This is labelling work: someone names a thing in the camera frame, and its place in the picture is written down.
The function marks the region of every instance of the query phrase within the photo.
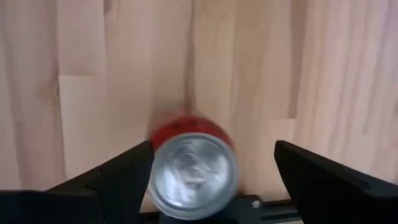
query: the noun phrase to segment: aluminum can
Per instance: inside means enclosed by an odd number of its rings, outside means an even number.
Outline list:
[[[158,111],[152,119],[149,193],[155,206],[181,220],[202,219],[224,208],[238,188],[231,138],[182,106]]]

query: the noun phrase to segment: can rim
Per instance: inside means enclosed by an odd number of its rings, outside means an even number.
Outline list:
[[[158,195],[157,190],[155,189],[155,184],[154,184],[154,178],[153,178],[153,172],[154,172],[154,166],[156,164],[156,155],[155,155],[155,161],[152,165],[152,172],[150,175],[149,179],[149,197],[151,198],[152,202],[154,205],[163,213],[166,215],[169,215],[171,217],[179,218],[181,220],[197,220],[205,217],[209,217],[210,215],[215,214],[216,212],[219,212],[221,209],[223,209],[228,202],[232,199],[232,197],[235,195],[235,192],[238,189],[238,164],[236,162],[236,158],[232,152],[231,146],[226,144],[224,141],[221,139],[214,137],[210,134],[205,134],[205,133],[186,133],[186,134],[179,134],[178,136],[174,136],[164,142],[159,149],[157,150],[156,154],[161,154],[162,152],[164,153],[165,149],[168,148],[168,146],[172,145],[176,141],[179,141],[181,139],[185,139],[188,137],[200,137],[200,138],[205,138],[207,140],[210,140],[211,142],[217,144],[220,146],[220,148],[224,149],[226,151],[227,159],[230,161],[230,166],[232,170],[232,178],[229,180],[229,184],[227,186],[230,186],[226,188],[226,190],[223,192],[223,194],[220,194],[217,199],[215,200],[217,203],[212,203],[209,205],[202,206],[200,208],[192,209],[192,210],[179,210],[176,208],[172,208],[171,206],[168,206],[164,200],[161,199],[161,197]]]

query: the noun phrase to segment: screw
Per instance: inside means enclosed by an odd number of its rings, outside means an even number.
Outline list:
[[[251,203],[251,206],[253,206],[253,208],[259,208],[261,205],[261,202],[258,200],[255,200]]]

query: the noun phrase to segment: can lid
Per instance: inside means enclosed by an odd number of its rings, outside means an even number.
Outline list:
[[[220,211],[238,188],[230,147],[205,133],[175,136],[156,152],[149,181],[153,203],[167,215],[197,220]]]

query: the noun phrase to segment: wooden surface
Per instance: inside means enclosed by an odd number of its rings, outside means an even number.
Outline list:
[[[233,137],[240,189],[287,198],[285,139],[398,183],[397,0],[1,0],[0,188],[46,189],[185,102]],[[154,207],[146,197],[145,211]]]

